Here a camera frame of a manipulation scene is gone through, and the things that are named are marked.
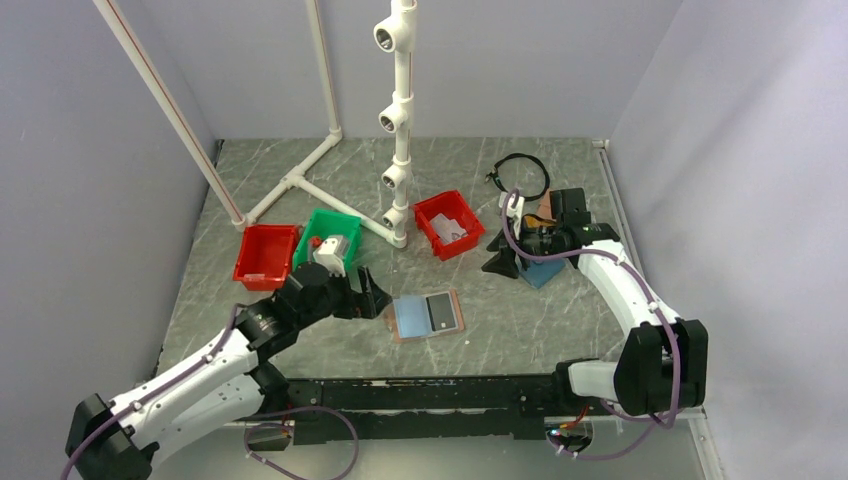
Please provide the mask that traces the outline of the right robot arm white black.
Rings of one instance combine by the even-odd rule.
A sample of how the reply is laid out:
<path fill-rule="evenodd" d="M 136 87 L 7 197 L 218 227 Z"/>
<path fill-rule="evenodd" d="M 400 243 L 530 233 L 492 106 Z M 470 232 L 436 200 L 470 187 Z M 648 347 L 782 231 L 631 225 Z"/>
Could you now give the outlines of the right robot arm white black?
<path fill-rule="evenodd" d="M 664 302 L 638 272 L 620 236 L 596 223 L 582 189 L 551 195 L 554 222 L 529 228 L 522 219 L 524 199 L 517 190 L 499 198 L 501 230 L 490 243 L 489 272 L 515 273 L 519 263 L 568 261 L 600 293 L 622 332 L 615 361 L 560 362 L 551 401 L 574 415 L 590 398 L 627 420 L 671 427 L 681 409 L 701 405 L 706 393 L 708 332 Z"/>

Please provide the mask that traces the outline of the brown card holder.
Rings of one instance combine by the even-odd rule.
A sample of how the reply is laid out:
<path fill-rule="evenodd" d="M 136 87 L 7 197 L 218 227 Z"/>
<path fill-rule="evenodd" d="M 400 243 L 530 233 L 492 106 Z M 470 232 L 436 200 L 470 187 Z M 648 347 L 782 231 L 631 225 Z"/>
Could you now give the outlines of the brown card holder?
<path fill-rule="evenodd" d="M 424 340 L 433 337 L 453 335 L 465 330 L 465 323 L 455 289 L 449 289 L 455 302 L 456 313 L 459 319 L 459 328 L 454 331 L 433 333 L 431 330 L 425 298 L 428 295 L 401 295 L 395 298 L 383 313 L 383 318 L 388 330 L 393 335 L 393 340 L 398 343 Z"/>

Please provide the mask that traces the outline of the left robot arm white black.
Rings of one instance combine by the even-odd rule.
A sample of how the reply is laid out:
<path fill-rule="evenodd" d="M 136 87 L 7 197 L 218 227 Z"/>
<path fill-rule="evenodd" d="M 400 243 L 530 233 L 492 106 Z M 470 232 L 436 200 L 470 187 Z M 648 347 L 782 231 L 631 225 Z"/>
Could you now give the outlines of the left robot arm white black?
<path fill-rule="evenodd" d="M 290 383 L 271 364 L 299 334 L 328 317 L 374 319 L 392 302 L 366 267 L 360 287 L 325 266 L 299 265 L 281 288 L 236 304 L 223 329 L 198 351 L 110 400 L 92 394 L 75 408 L 60 478 L 146 479 L 169 456 L 234 420 L 279 417 Z"/>

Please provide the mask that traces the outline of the white printed credit card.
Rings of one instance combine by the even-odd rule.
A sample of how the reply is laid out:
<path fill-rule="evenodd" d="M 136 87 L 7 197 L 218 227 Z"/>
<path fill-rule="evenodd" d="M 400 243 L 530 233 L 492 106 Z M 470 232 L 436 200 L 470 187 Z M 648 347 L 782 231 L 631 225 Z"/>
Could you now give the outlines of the white printed credit card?
<path fill-rule="evenodd" d="M 458 224 L 458 225 L 460 225 L 460 223 L 459 223 L 456 219 L 448 218 L 448 217 L 446 217 L 446 216 L 445 216 L 444 214 L 442 214 L 442 213 L 440 213 L 440 214 L 436 215 L 435 217 L 433 217 L 433 218 L 430 220 L 430 224 L 431 224 L 431 226 L 432 226 L 432 228 L 433 228 L 433 230 L 434 230 L 434 232 L 435 232 L 436 234 L 437 234 L 437 230 L 438 230 L 440 227 L 445 227 L 445 226 L 446 226 L 447 224 L 449 224 L 449 223 L 453 223 L 453 224 Z"/>

